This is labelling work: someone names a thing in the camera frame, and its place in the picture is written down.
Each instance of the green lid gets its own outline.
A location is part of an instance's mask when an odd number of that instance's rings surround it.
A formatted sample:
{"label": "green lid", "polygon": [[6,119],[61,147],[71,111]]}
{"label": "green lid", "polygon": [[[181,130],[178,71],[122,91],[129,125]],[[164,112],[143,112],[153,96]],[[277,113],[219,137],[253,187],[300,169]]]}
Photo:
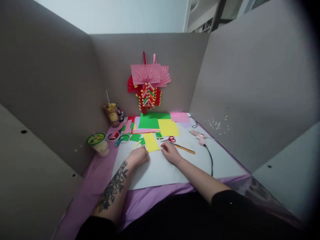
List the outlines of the green lid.
{"label": "green lid", "polygon": [[96,134],[93,134],[90,137],[88,137],[87,144],[89,146],[95,146],[98,143],[101,143],[105,139],[106,139],[105,133],[96,133]]}

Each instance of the hand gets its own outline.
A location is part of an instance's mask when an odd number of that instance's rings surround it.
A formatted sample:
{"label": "hand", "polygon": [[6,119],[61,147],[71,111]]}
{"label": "hand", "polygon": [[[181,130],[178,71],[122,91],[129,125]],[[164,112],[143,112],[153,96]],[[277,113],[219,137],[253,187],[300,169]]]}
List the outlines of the hand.
{"label": "hand", "polygon": [[173,146],[171,143],[168,143],[168,142],[162,143],[161,147],[163,147],[161,149],[161,152],[169,162],[177,165],[177,163],[183,159],[183,157],[181,157],[176,147]]}
{"label": "hand", "polygon": [[146,150],[146,146],[142,145],[139,148],[136,148],[131,151],[129,157],[127,158],[128,162],[133,162],[134,165],[139,166],[149,161],[149,154]]}

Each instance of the pink glue gun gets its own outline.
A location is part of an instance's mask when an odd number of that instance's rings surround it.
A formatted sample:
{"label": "pink glue gun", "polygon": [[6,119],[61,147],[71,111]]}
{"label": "pink glue gun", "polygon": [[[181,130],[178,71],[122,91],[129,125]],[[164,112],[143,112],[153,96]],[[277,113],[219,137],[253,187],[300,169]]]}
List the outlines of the pink glue gun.
{"label": "pink glue gun", "polygon": [[189,131],[189,132],[190,132],[192,135],[196,136],[197,139],[199,139],[199,144],[200,144],[201,146],[205,145],[204,139],[209,138],[209,137],[207,137],[206,135],[204,135],[203,133],[200,133],[200,132],[195,131],[195,130],[191,130],[191,131]]}

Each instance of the floral tattoo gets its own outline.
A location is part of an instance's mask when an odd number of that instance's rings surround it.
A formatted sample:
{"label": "floral tattoo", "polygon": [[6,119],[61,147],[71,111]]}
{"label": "floral tattoo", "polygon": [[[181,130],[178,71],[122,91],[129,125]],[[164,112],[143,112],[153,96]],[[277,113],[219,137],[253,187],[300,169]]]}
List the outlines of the floral tattoo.
{"label": "floral tattoo", "polygon": [[124,169],[126,166],[127,166],[127,162],[124,161],[121,164],[118,171],[116,172],[116,174],[113,176],[113,178],[109,182],[104,192],[102,193],[97,203],[97,207],[99,207],[99,212],[101,212],[103,209],[107,210],[108,207],[110,207],[109,200],[111,200],[111,203],[113,203],[115,199],[114,195],[116,195],[118,191],[119,193],[121,193],[121,190],[124,188],[123,182],[124,182],[124,179],[127,178],[126,173],[129,171],[128,169]]}

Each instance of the small container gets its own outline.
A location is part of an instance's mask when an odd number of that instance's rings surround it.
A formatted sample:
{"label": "small container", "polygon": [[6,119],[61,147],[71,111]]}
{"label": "small container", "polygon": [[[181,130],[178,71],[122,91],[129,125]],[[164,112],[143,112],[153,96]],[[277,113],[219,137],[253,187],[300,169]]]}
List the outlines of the small container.
{"label": "small container", "polygon": [[120,125],[120,118],[118,116],[118,108],[115,103],[108,103],[108,105],[103,106],[104,111],[110,119],[111,126],[116,128]]}
{"label": "small container", "polygon": [[93,147],[101,157],[106,157],[110,153],[105,133],[96,133],[88,137],[87,144]]}

